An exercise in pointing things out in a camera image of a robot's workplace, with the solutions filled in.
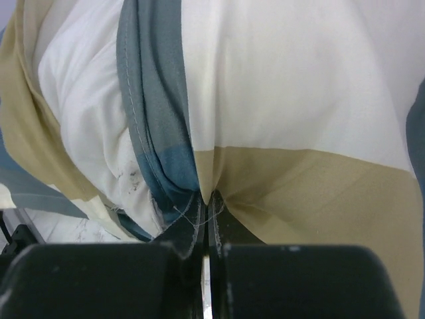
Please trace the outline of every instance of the light blue fabric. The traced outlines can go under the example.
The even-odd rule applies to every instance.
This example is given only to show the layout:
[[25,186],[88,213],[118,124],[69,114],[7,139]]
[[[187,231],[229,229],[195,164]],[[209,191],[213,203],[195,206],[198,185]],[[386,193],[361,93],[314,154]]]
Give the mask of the light blue fabric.
[[189,134],[181,1],[124,1],[117,66],[134,152],[166,227],[199,192]]
[[[425,80],[420,85],[416,101],[409,111],[406,121],[406,136],[410,161],[421,186],[422,198],[425,199]],[[425,319],[425,281],[422,285],[420,319]]]

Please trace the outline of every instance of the white stripe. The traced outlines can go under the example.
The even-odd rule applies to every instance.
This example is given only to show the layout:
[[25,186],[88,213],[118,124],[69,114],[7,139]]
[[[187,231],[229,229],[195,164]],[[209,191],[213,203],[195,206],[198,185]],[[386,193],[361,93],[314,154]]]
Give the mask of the white stripe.
[[[366,11],[375,10],[373,19],[386,9],[390,26],[403,12],[397,16],[400,8],[391,3],[364,5],[362,12],[357,5],[363,2],[183,0],[194,150],[313,149],[411,170],[406,105],[425,76],[425,56],[398,86],[388,76],[401,74],[395,68],[403,69],[409,55],[424,48],[425,41],[416,39],[425,39],[424,11],[408,17],[420,28],[397,39],[372,37]],[[407,9],[424,4],[407,2]],[[407,36],[416,42],[403,42]],[[387,38],[394,52],[377,49]]]

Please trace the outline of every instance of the striped fabric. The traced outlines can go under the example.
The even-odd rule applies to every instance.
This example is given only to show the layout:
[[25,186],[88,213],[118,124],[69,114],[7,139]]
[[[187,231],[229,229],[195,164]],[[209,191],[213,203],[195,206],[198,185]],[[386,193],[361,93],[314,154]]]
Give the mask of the striped fabric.
[[[124,107],[170,220],[215,190],[266,243],[368,247],[417,318],[423,208],[404,130],[424,40],[409,52],[424,57],[416,70],[406,53],[389,60],[353,2],[126,0]],[[410,18],[423,30],[417,9]]]

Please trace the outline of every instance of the fabric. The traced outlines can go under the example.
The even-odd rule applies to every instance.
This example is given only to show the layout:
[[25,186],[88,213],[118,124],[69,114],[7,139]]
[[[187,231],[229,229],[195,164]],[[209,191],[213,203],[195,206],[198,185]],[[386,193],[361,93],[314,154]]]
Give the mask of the fabric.
[[134,155],[116,74],[122,1],[56,0],[33,69],[72,163],[151,236],[161,231]]
[[[35,81],[32,57],[37,33],[53,3],[53,0],[17,1],[16,10],[3,35],[0,46],[0,126],[5,148],[19,167],[45,187],[57,191],[54,192],[57,199],[53,198],[53,201],[48,200],[45,187],[32,194],[33,198],[49,202],[44,210],[69,211],[75,206],[111,234],[135,241],[120,225],[117,213],[105,207],[104,202],[108,201],[104,194],[87,180],[66,153],[59,123]],[[28,193],[35,187],[37,184],[25,191]],[[31,196],[21,197],[19,193],[14,196],[16,189],[10,185],[5,185],[5,188],[5,200],[0,199],[4,204],[2,208],[11,208],[11,205],[28,207]],[[63,196],[68,199],[67,204],[64,204]]]
[[218,190],[266,243],[366,246],[417,318],[423,209],[405,125],[425,77],[424,5],[125,0],[118,76],[158,206],[184,213],[191,192]]

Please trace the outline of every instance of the stitched seam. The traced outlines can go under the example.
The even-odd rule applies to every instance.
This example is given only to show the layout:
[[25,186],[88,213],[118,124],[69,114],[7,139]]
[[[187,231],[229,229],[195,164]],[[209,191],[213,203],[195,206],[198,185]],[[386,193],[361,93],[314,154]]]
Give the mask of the stitched seam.
[[[145,150],[145,147],[144,147],[144,145],[143,145],[143,142],[142,142],[142,140],[141,140],[141,136],[140,136],[139,124],[137,123],[137,116],[135,115],[134,101],[133,101],[133,97],[132,97],[132,95],[131,95],[131,86],[130,86],[129,73],[128,73],[128,68],[129,68],[129,66],[128,66],[128,53],[127,53],[127,43],[128,43],[128,21],[129,21],[129,19],[127,19],[127,21],[126,21],[126,32],[125,32],[125,36],[124,36],[124,52],[125,52],[125,56],[126,56],[126,78],[127,78],[127,88],[128,88],[128,94],[129,94],[129,97],[130,97],[131,110],[133,111],[133,117],[134,117],[134,121],[135,121],[135,126],[136,126],[137,136],[138,136],[138,138],[139,138],[140,145],[141,145],[141,148],[142,148],[142,150],[143,150],[143,154],[144,154],[144,156],[145,156],[146,162],[148,163],[149,168],[151,169],[152,174],[153,174],[154,178],[156,179],[156,181],[157,181],[157,183],[158,183],[159,187],[161,188],[161,190],[162,190],[163,194],[164,194],[165,196],[167,196],[167,195],[165,194],[164,189],[162,188],[161,183],[159,182],[158,177],[157,177],[157,176],[156,176],[156,174],[155,174],[155,171],[154,171],[154,169],[153,169],[153,167],[152,167],[152,165],[151,165],[151,162],[150,162],[150,161],[149,161],[149,159],[147,158],[146,150]],[[155,222],[155,226],[158,228],[158,230],[161,230],[161,229],[162,229],[162,227],[161,227],[158,223],[156,223],[156,222]]]

